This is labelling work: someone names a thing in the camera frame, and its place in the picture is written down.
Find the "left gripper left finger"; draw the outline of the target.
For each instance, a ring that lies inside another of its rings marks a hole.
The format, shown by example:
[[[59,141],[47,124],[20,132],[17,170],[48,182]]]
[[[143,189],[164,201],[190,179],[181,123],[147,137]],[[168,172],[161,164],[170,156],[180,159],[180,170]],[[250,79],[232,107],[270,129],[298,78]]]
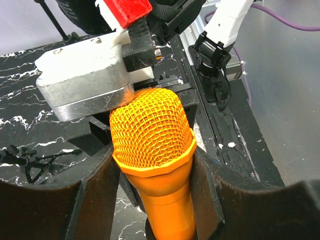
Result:
[[[110,239],[120,178],[113,150],[106,145],[46,184],[1,182],[1,239]]]

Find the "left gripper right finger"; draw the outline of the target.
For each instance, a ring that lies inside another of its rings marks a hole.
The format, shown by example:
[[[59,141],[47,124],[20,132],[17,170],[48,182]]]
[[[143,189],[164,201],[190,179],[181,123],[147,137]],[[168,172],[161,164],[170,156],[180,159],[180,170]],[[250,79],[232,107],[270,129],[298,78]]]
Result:
[[[191,197],[200,240],[317,240],[320,182],[279,187],[243,176],[197,148]]]

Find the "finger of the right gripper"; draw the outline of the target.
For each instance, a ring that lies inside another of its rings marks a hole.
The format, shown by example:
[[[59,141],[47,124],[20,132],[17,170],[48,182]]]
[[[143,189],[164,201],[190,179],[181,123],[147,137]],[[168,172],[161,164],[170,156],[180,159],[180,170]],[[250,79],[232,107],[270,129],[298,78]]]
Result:
[[[133,84],[134,90],[147,88],[165,88],[176,93],[183,105],[189,126],[194,127],[199,98],[195,88],[189,83],[184,83],[178,77],[167,77],[163,79],[148,79]]]
[[[64,133],[68,143],[90,157],[112,141],[110,127],[94,117],[67,123]]]

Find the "orange microphone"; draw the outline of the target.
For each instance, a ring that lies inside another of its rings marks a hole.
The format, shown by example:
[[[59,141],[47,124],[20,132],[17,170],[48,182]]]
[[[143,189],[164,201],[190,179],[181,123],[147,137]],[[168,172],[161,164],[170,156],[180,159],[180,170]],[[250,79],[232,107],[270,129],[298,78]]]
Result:
[[[113,159],[136,188],[158,240],[191,240],[190,173],[197,147],[183,105],[166,88],[136,92],[109,118]]]

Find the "black tripod mic stand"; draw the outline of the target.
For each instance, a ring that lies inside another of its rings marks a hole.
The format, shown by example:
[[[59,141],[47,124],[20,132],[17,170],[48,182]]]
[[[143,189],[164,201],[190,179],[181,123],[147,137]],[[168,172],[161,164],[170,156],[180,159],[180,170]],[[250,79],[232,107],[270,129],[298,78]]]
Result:
[[[61,156],[79,155],[81,149],[73,149],[71,152],[62,152],[52,155],[37,156],[37,151],[22,147],[18,149],[15,145],[9,145],[0,151],[0,163],[8,165],[18,165],[20,172],[26,177],[28,184],[34,184],[45,171]]]

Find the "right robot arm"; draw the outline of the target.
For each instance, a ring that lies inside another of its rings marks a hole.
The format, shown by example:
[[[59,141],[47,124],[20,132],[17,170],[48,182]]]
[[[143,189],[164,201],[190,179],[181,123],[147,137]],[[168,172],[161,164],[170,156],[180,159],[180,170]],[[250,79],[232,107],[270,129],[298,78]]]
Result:
[[[181,34],[197,17],[204,2],[202,0],[70,0],[70,9],[75,13],[72,21],[89,34],[102,32],[98,23],[108,25],[115,33],[128,33],[130,42],[122,46],[116,62],[108,72],[114,80],[96,80],[90,86],[89,76],[98,73],[74,74],[60,82],[57,92],[60,103],[52,105],[59,120],[68,122],[85,116],[96,115],[127,103],[134,91],[155,87],[157,81],[151,76],[151,66],[156,54],[152,52],[152,34],[162,44]],[[251,0],[222,0],[202,33],[199,34],[193,52],[199,58],[199,72],[207,83],[205,95],[215,101],[223,111],[231,97],[225,68],[230,50],[234,46],[240,26],[253,5]]]

